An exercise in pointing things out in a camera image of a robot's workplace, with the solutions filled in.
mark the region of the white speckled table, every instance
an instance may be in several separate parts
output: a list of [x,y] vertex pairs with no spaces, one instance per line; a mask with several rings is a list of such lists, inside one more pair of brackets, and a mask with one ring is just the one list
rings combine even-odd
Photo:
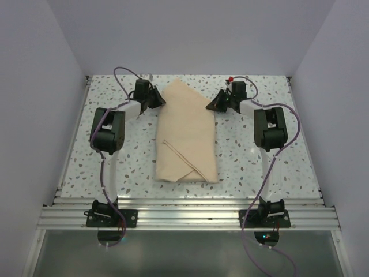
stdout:
[[[179,77],[209,99],[213,99],[228,76],[159,75],[154,85],[161,91]],[[259,88],[257,101],[263,104],[281,102],[293,107],[285,76],[249,76]],[[119,76],[128,91],[135,78]],[[248,95],[255,93],[248,84]],[[66,169],[61,197],[94,198],[99,184],[100,156],[89,147],[89,134],[96,108],[112,107],[122,102],[124,94],[113,76],[94,76],[82,113],[76,139]],[[120,198],[184,199],[218,198],[244,199],[254,197],[262,182],[259,151],[253,140],[251,119],[229,109],[216,113],[216,156],[219,183],[169,183],[155,180],[155,136],[159,109],[146,110],[138,119],[126,124],[125,144],[118,155],[116,183]],[[296,121],[285,110],[289,138],[296,132]],[[303,136],[287,148],[280,158],[284,180],[282,196],[290,199],[320,199]]]

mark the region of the black mounting plate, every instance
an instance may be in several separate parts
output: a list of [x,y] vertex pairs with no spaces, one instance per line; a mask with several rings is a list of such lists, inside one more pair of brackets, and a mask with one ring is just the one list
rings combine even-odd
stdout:
[[[126,219],[126,228],[136,228],[138,219],[138,211],[136,209],[120,209],[119,212],[121,212]],[[118,226],[116,220],[112,220],[109,216],[98,215],[94,213],[92,209],[90,209],[88,212],[84,212],[84,215],[87,216],[86,227],[121,227]]]
[[[247,210],[243,209],[238,211],[238,219],[240,221],[240,227],[242,228],[243,218],[246,214]],[[261,218],[259,216],[257,209],[252,209],[246,219],[245,229],[248,228],[275,228],[278,226],[279,228],[290,228],[291,221],[289,219],[288,211],[284,211],[283,215],[271,216],[269,218]]]

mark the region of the gray wall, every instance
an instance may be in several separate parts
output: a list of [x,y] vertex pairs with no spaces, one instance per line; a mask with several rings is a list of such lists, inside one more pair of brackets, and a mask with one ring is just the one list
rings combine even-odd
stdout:
[[357,276],[369,274],[369,1],[336,0],[293,77],[323,196]]
[[0,276],[20,276],[81,104],[84,75],[44,0],[0,3]]
[[48,0],[82,69],[286,74],[334,0]]

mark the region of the cloth fold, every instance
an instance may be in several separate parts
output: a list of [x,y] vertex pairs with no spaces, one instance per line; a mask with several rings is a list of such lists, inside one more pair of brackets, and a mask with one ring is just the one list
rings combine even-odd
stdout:
[[156,179],[170,182],[218,182],[214,112],[206,97],[180,79],[164,88],[167,102],[156,132]]

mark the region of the cloth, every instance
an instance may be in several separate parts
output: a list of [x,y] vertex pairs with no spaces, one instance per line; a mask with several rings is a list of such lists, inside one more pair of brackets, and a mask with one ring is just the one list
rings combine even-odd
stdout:
[[156,132],[156,179],[170,182],[218,182],[214,112],[210,100],[180,79],[164,88],[167,102]]

